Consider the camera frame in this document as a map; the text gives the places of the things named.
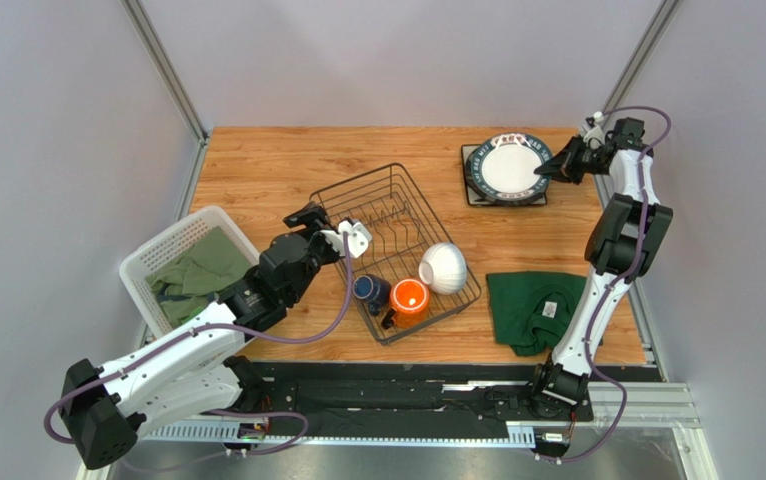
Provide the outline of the white green-rimmed round plate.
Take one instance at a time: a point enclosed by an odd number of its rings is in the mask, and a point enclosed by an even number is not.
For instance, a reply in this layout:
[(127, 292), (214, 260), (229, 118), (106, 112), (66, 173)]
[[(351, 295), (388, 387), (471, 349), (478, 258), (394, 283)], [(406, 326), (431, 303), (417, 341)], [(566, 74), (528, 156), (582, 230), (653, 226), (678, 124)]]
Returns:
[(526, 204), (546, 191), (550, 178), (534, 169), (553, 157), (536, 136), (521, 132), (497, 134), (479, 144), (469, 158), (468, 183), (479, 195), (504, 204)]

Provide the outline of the dark blue mug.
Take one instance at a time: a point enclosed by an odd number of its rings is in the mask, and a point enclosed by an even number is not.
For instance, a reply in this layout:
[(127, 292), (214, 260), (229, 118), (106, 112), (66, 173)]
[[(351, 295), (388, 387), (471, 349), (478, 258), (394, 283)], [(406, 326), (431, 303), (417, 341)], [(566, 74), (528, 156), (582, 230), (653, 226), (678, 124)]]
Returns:
[(375, 275), (362, 275), (353, 280), (352, 293), (363, 302), (370, 315), (379, 316), (387, 308), (391, 284)]

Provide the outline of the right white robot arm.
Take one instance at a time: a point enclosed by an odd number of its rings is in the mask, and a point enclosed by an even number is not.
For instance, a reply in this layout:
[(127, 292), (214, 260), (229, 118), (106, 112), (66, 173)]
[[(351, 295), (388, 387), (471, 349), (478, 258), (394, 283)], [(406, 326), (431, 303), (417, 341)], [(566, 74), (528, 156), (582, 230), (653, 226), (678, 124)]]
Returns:
[(582, 405), (609, 320), (631, 284), (649, 270), (673, 218), (653, 190), (643, 121), (621, 118), (602, 140), (600, 133), (597, 121), (589, 121), (583, 134), (536, 170), (575, 184), (587, 174), (607, 175), (614, 188), (585, 248), (590, 268), (582, 297), (566, 333), (535, 371), (528, 406), (542, 418)]

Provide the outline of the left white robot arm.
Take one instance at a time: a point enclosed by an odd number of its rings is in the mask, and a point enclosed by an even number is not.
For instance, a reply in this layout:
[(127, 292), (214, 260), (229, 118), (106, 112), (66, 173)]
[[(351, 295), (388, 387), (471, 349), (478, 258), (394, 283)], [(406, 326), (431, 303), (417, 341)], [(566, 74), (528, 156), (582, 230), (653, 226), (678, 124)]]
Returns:
[(46, 434), (74, 446), (85, 468), (123, 459), (152, 432), (213, 413), (253, 418), (261, 380), (235, 356), (287, 316), (320, 270), (353, 260), (371, 246), (357, 219), (331, 222), (310, 202), (283, 220), (275, 237), (235, 284), (204, 310), (152, 343), (95, 366), (83, 359), (65, 373), (60, 398), (43, 417)]

